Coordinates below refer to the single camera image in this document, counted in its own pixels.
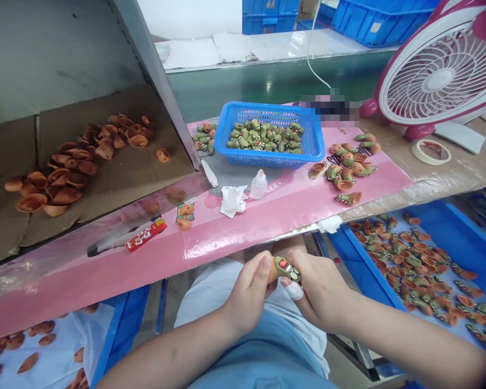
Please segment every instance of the hand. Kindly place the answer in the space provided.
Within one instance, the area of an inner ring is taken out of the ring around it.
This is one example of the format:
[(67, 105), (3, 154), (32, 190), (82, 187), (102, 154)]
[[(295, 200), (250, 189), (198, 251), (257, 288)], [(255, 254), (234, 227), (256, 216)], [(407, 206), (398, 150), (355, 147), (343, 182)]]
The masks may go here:
[(294, 301), (302, 315), (327, 333), (345, 334), (352, 324), (350, 316), (357, 309), (360, 295), (349, 289), (329, 258), (296, 249), (286, 259), (301, 273), (304, 294), (299, 294), (298, 284), (286, 277), (281, 278), (281, 283), (292, 299), (295, 299), (295, 292), (297, 298), (302, 295)]
[(220, 308), (224, 320), (239, 337), (257, 326), (263, 314), (265, 298), (277, 287), (277, 280), (267, 285), (272, 266), (269, 251), (263, 251), (248, 261), (241, 269), (231, 295)]

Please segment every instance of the tape roll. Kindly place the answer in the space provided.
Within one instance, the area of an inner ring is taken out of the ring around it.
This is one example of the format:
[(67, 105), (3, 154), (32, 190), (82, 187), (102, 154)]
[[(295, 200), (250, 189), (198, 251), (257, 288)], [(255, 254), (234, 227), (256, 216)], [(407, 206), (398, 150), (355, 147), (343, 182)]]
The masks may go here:
[[(434, 158), (426, 154), (422, 150), (423, 147), (427, 147), (431, 150), (434, 150), (439, 155), (439, 158)], [(412, 153), (420, 161), (423, 161), (428, 165), (434, 165), (434, 166), (445, 164), (446, 162), (452, 159), (452, 154), (450, 153), (450, 150), (448, 150), (441, 143), (429, 139), (418, 140), (415, 144), (413, 144)]]

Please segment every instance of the blue crate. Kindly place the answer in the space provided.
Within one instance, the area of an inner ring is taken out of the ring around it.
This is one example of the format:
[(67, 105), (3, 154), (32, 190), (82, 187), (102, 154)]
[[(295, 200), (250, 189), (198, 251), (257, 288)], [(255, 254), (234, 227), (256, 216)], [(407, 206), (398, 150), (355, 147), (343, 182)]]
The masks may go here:
[(139, 333), (150, 285), (140, 287), (103, 301), (115, 307), (108, 334), (97, 362), (91, 388), (131, 350), (133, 340)]
[[(313, 26), (313, 20), (305, 20), (305, 21), (298, 21), (297, 22), (297, 31), (305, 31), (311, 30)], [(323, 30), (328, 28), (328, 26), (316, 21), (315, 23), (315, 30)]]
[(331, 27), (374, 48), (404, 43), (423, 25), (440, 0), (340, 0)]
[(301, 0), (243, 0), (243, 15), (282, 15), (299, 12)]
[[(454, 262), (478, 274), (475, 283), (486, 294), (486, 234), (447, 200), (413, 206), (407, 211), (412, 217), (421, 219), (421, 227)], [(402, 300), (347, 224), (327, 237), (365, 296), (406, 311)]]
[(242, 31), (244, 35), (293, 31), (296, 20), (297, 13), (277, 16), (243, 15)]
[(331, 25), (333, 18), (335, 17), (336, 8), (330, 7), (327, 4), (320, 4), (319, 13), (317, 14), (317, 22), (324, 23), (325, 25)]
[[(227, 142), (234, 129), (234, 123), (243, 123), (245, 120), (252, 119), (272, 123), (278, 127), (299, 122), (305, 129), (302, 136), (304, 154), (229, 149)], [(214, 149), (225, 155), (232, 164), (268, 166), (278, 169), (298, 169), (308, 162), (319, 162), (326, 155), (320, 120), (315, 120), (311, 110), (303, 111), (301, 107), (291, 105), (242, 102), (230, 102), (223, 106), (214, 139)]]

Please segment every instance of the white fan base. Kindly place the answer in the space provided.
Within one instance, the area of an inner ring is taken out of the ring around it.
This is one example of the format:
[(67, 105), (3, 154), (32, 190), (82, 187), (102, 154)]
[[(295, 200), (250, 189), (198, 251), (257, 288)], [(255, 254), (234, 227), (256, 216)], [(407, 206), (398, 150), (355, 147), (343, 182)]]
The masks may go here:
[(451, 140), (473, 154), (479, 154), (486, 137), (470, 127), (452, 121), (434, 124), (435, 135)]

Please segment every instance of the fan grille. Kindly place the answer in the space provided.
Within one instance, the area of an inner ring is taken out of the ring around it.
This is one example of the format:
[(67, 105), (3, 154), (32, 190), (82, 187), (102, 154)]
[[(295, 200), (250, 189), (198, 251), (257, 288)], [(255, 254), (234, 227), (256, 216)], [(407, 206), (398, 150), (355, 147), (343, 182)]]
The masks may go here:
[(466, 23), (406, 61), (388, 88), (387, 107), (399, 117), (431, 118), (460, 110), (485, 90), (486, 41)]

